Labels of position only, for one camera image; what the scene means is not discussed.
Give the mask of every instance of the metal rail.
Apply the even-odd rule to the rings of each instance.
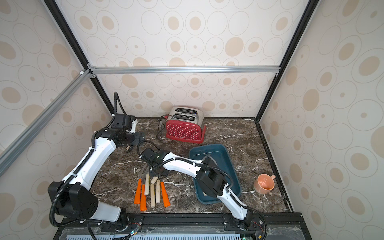
[[[0,176],[11,166],[19,155],[29,146],[33,139],[56,115],[81,84],[91,76],[90,71],[78,75],[59,96],[14,140],[0,156]]]
[[[69,45],[71,46],[73,52],[76,54],[76,57],[80,61],[81,65],[84,69],[88,68],[88,60],[85,56],[84,52],[82,51],[79,43],[77,42],[71,28],[69,27],[68,23],[65,20],[65,17],[63,16],[62,12],[60,11],[57,3],[55,0],[44,0],[48,10],[52,14],[52,17],[56,21],[57,25],[60,27],[61,32],[67,39]],[[108,95],[105,93],[105,90],[103,86],[100,84],[100,81],[97,79],[96,75],[92,75],[91,81],[93,83],[93,86],[96,88],[96,91],[99,93],[101,99],[105,103],[105,106],[108,108],[110,113],[113,113],[113,105],[111,101],[108,98]]]
[[[116,73],[278,73],[280,66],[94,67],[94,74]]]
[[[309,0],[307,7],[304,10],[304,13],[299,21],[299,24],[296,28],[295,33],[293,34],[293,37],[291,39],[291,42],[288,45],[287,51],[284,54],[284,57],[280,64],[280,71],[275,76],[275,78],[272,80],[271,86],[268,89],[268,92],[263,100],[263,103],[260,107],[259,112],[256,115],[256,121],[260,121],[262,118],[269,102],[271,101],[271,98],[275,92],[275,89],[277,88],[277,85],[279,84],[281,78],[283,77],[283,74],[285,72],[285,69],[287,68],[288,64],[290,63],[293,53],[295,52],[297,46],[299,45],[299,42],[301,40],[301,37],[303,36],[305,29],[307,28],[311,17],[313,16],[313,13],[318,6],[320,0]]]

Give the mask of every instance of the blue tray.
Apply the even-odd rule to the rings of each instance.
[[[189,150],[189,158],[193,160],[202,160],[203,157],[208,154],[215,159],[217,165],[226,173],[228,173],[234,183],[233,187],[231,187],[232,191],[239,197],[241,195],[241,187],[239,179],[237,178],[235,169],[232,165],[231,158],[229,157],[227,149],[221,144],[210,144],[204,145],[200,147],[194,147]],[[216,197],[204,196],[203,190],[198,185],[196,179],[194,179],[195,190],[197,199],[203,204],[214,204],[220,202],[220,200]]]

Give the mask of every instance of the aluminum frame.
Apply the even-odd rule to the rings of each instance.
[[[40,131],[51,121],[61,107],[69,100],[80,85],[91,76],[87,69],[75,78],[51,104],[7,147],[0,156],[0,176],[28,147]]]
[[[83,68],[89,69],[87,65],[88,64],[87,57],[85,56],[83,50],[81,49],[79,43],[77,42],[72,30],[70,29],[68,23],[66,22],[65,17],[60,11],[55,0],[43,0],[43,1],[45,2],[47,9],[51,13],[54,20],[56,21],[61,32],[65,36],[66,40],[68,41],[68,44],[71,46],[73,52],[76,54],[76,57],[80,61]],[[108,108],[109,112],[113,113],[113,105],[110,99],[108,98],[108,95],[106,94],[103,86],[100,84],[100,81],[97,79],[96,75],[93,74],[91,76],[91,82],[93,83],[93,86],[95,87],[96,91],[99,93],[101,99],[103,100],[105,106]]]
[[[280,66],[93,67],[94,74],[119,73],[278,73]]]

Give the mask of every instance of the toaster slot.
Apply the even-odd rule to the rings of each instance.
[[[176,108],[176,112],[178,112],[178,113],[188,113],[188,114],[193,114],[193,115],[197,114],[196,110],[187,109],[187,108]]]
[[[195,121],[196,120],[195,117],[185,116],[185,115],[180,115],[180,114],[175,114],[175,115],[173,115],[172,118],[182,119],[182,120],[187,120],[187,121]]]

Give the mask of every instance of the white vent grille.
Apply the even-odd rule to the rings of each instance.
[[[112,240],[124,235],[95,235],[97,240]],[[90,235],[68,235],[66,240],[92,240]],[[240,240],[238,233],[215,233],[215,234],[136,234],[130,240]]]

